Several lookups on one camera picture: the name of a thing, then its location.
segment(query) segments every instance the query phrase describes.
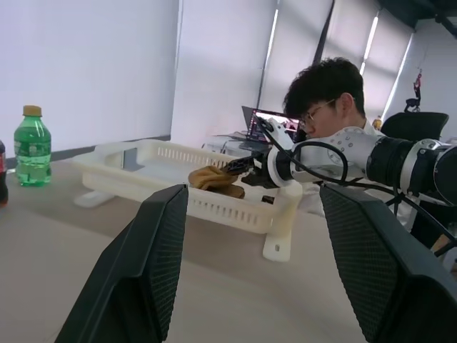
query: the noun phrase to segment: laptop screen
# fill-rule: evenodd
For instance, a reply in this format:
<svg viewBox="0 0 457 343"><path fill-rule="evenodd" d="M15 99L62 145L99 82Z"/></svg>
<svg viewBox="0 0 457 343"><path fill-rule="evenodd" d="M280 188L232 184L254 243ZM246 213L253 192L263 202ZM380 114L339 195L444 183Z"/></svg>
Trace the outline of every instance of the laptop screen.
<svg viewBox="0 0 457 343"><path fill-rule="evenodd" d="M261 117L265 120L273 118L278 123L281 123L286 127L286 131L289 136L292 138L292 141L295 143L297 140L297 131L298 131L298 120L286 118L281 113L271 112L271 111L262 111L260 109L254 109L252 111L251 123L248 126L248 138L255 141L267 141L266 137L263 135L261 129L258 127L257 122L254 116Z"/></svg>

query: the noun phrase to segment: black mesh panel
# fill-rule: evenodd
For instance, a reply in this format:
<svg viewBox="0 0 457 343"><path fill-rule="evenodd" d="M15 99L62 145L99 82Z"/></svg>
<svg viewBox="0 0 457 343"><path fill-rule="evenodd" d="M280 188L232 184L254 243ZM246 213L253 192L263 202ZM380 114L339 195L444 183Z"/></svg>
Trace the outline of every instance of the black mesh panel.
<svg viewBox="0 0 457 343"><path fill-rule="evenodd" d="M181 268L187 198L175 197L162 216L161 225L152 246L144 275L145 287L152 312L156 314L156 331L161 341L166 340Z"/></svg>
<svg viewBox="0 0 457 343"><path fill-rule="evenodd" d="M338 273L366 340L375 342L396 288L398 266L357 203L326 187L321 198Z"/></svg>

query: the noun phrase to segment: green plastic bottle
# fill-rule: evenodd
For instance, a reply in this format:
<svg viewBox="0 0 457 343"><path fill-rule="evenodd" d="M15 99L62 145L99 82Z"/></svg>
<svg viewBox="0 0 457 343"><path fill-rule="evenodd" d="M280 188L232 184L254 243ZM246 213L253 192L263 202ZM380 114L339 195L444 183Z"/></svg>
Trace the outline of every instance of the green plastic bottle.
<svg viewBox="0 0 457 343"><path fill-rule="evenodd" d="M16 176L22 186L42 187L51 181L51 134L41 121L41 108L24 106L24 120L14 132Z"/></svg>

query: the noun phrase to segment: laptop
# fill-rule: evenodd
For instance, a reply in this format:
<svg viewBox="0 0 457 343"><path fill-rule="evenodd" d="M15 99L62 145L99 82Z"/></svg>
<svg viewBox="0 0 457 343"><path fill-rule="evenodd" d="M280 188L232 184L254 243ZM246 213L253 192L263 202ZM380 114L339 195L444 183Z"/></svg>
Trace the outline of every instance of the laptop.
<svg viewBox="0 0 457 343"><path fill-rule="evenodd" d="M240 145L240 149L263 151L270 148L270 143L258 127L255 116L261 117L265 120L273 118L277 122L282 123L286 127L286 131L289 133L292 141L297 141L298 120L286 118L284 114L279 112L253 109L247 106L242 106L241 108L243 109L244 120L246 122L246 127L248 128L248 133L246 135L246 141Z"/></svg>

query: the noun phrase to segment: white plastic basket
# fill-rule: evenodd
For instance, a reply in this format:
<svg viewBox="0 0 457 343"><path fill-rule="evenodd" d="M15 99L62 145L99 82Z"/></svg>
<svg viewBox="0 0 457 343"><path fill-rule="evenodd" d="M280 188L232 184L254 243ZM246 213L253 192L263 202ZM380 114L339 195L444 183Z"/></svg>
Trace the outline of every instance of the white plastic basket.
<svg viewBox="0 0 457 343"><path fill-rule="evenodd" d="M136 163L144 166L138 171L122 169L124 152L130 149L136 149ZM233 158L166 141L145 139L101 145L94 152L74 157L73 162L82 171L83 184L87 188L142 202L160 189L189 184L188 175L193 170L208 165L221 168ZM301 198L301 187L293 184L286 189L267 190L241 182L236 184L244 188L244 199L189 187L188 215L257 234L276 235L281 242L271 247L274 257L268 258L287 260L290 244L288 252L287 247L281 245L284 244L283 236L290 235L296 206ZM275 197L274 204L262 202L264 195ZM292 219L284 218L286 213Z"/></svg>

